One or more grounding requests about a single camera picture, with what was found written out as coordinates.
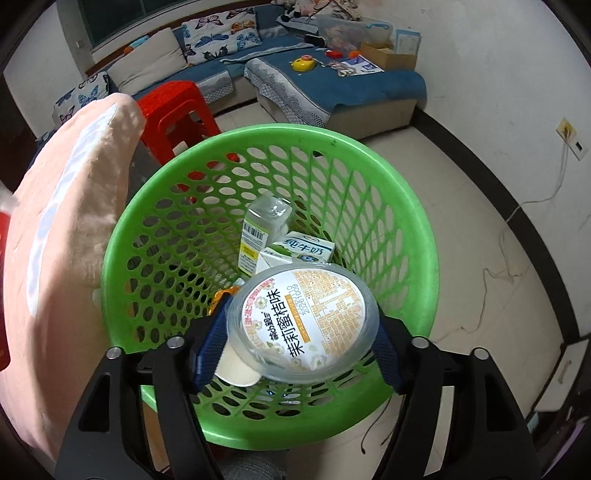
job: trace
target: tiled floor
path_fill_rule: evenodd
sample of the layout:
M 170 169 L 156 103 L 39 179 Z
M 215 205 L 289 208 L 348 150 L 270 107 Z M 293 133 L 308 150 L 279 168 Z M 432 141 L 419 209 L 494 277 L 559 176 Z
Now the tiled floor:
M 253 104 L 217 118 L 222 131 L 273 122 Z M 466 175 L 414 128 L 388 132 L 365 141 L 409 182 L 427 211 L 440 261 L 440 299 L 431 339 L 442 349 L 468 353 L 487 348 L 504 374 L 524 414 L 540 393 L 558 358 L 560 329 L 535 269 L 494 207 Z M 499 235 L 505 230 L 512 282 L 486 276 L 505 263 Z M 445 452 L 453 392 L 445 389 L 429 472 L 436 471 Z M 371 478 L 383 454 L 400 408 L 393 397 L 386 413 L 360 442 L 382 407 L 351 429 L 324 442 L 291 449 L 290 480 Z

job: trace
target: electrical outlet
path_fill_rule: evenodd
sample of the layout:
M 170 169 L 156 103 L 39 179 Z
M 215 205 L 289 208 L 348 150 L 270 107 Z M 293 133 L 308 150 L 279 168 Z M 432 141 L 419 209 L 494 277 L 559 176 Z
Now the electrical outlet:
M 574 156 L 581 161 L 589 151 L 589 147 L 587 147 L 579 138 L 577 129 L 573 127 L 573 124 L 571 124 L 566 118 L 563 118 L 556 131 L 568 144 L 573 151 Z

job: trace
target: pink pillow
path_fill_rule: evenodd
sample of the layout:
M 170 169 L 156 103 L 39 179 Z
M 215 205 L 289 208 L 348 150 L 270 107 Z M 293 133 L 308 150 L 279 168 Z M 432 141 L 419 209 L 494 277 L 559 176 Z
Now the pink pillow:
M 21 438 L 54 460 L 109 346 L 92 294 L 144 124 L 130 96 L 91 102 L 49 140 L 15 193 L 4 271 L 12 361 L 0 373 L 0 403 Z

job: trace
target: blue gripper pad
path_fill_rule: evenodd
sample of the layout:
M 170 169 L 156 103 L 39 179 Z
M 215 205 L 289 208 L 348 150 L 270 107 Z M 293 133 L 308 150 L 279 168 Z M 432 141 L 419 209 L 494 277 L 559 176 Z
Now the blue gripper pad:
M 372 350 L 384 381 L 394 388 L 395 392 L 399 393 L 402 390 L 403 381 L 400 374 L 398 352 L 390 342 L 390 338 L 381 323 Z
M 223 348 L 226 346 L 228 340 L 226 307 L 232 301 L 232 298 L 230 295 L 225 295 L 220 300 L 219 308 L 216 308 L 214 312 L 216 317 L 213 319 L 213 326 L 194 360 L 193 385 L 197 391 L 213 380 Z

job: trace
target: metal screw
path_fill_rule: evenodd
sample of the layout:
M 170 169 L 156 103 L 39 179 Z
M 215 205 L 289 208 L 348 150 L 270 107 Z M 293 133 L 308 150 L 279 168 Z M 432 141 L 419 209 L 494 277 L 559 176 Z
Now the metal screw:
M 179 348 L 184 345 L 184 338 L 179 336 L 171 337 L 166 340 L 166 345 L 168 345 L 168 348 Z
M 429 346 L 429 340 L 424 337 L 415 337 L 412 343 L 417 348 L 427 348 Z
M 121 356 L 121 353 L 123 352 L 123 350 L 121 348 L 119 348 L 118 346 L 112 346 L 111 348 L 109 348 L 107 350 L 107 358 L 109 360 L 114 360 L 115 358 L 119 358 Z
M 474 350 L 474 356 L 478 360 L 488 360 L 488 358 L 490 357 L 490 354 L 486 350 L 484 350 L 483 348 L 476 348 Z

